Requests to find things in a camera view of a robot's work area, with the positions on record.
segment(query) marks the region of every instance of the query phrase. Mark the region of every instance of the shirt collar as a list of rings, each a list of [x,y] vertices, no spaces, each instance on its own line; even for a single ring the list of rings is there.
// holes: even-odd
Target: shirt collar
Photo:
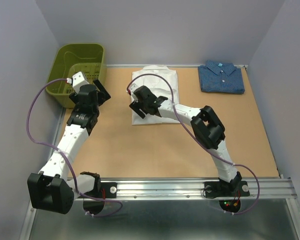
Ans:
[[[222,70],[229,76],[234,70],[237,69],[232,63],[220,63],[211,60],[206,61],[205,66],[216,75],[219,75]]]

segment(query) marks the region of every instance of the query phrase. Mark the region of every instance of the white cloth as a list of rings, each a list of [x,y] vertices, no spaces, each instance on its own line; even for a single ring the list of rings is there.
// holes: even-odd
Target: white cloth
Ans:
[[[132,73],[132,79],[141,74],[157,74],[167,80],[173,91],[174,103],[179,103],[179,89],[178,89],[178,75],[175,70],[170,70],[166,66],[145,66],[140,71],[134,71]],[[151,92],[157,97],[163,96],[171,100],[171,91],[168,85],[157,76],[142,76],[134,81],[134,84],[141,86],[147,86]],[[159,117],[147,114],[142,119],[138,114],[132,111],[132,125],[147,125],[147,124],[178,124],[179,122],[166,117]]]

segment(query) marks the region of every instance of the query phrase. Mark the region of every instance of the table surface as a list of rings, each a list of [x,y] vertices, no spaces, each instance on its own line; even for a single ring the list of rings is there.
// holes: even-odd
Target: table surface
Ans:
[[[197,68],[177,71],[180,103],[211,106],[225,126],[226,144],[236,164],[251,168],[258,177],[278,177],[277,166],[248,80],[241,69],[242,95],[201,92]],[[94,172],[111,178],[218,177],[211,158],[180,124],[132,126],[126,87],[140,68],[109,68],[105,88],[111,99],[100,107],[98,123],[73,164],[78,175]],[[67,109],[63,129],[70,116]],[[251,174],[238,169],[243,177]]]

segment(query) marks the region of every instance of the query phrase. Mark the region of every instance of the gray floor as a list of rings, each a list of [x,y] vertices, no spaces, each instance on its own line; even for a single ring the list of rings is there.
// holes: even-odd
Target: gray floor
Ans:
[[[242,201],[242,208],[251,200]],[[284,199],[260,200],[249,213],[231,216],[217,201],[129,201],[114,216],[85,216],[82,201],[66,215],[38,210],[31,240],[296,240]],[[113,211],[116,205],[108,205]]]

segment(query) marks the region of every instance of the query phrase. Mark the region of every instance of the white wall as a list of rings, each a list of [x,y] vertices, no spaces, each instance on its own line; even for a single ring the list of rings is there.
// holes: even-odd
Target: white wall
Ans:
[[[287,0],[248,67],[278,169],[300,203],[300,0]]]
[[[0,240],[19,239],[29,204],[27,178],[48,149],[26,135],[31,100],[42,87],[59,45],[34,0],[0,0]],[[32,132],[51,141],[60,107],[38,100]]]
[[[247,64],[284,0],[36,0],[57,41],[108,64]]]

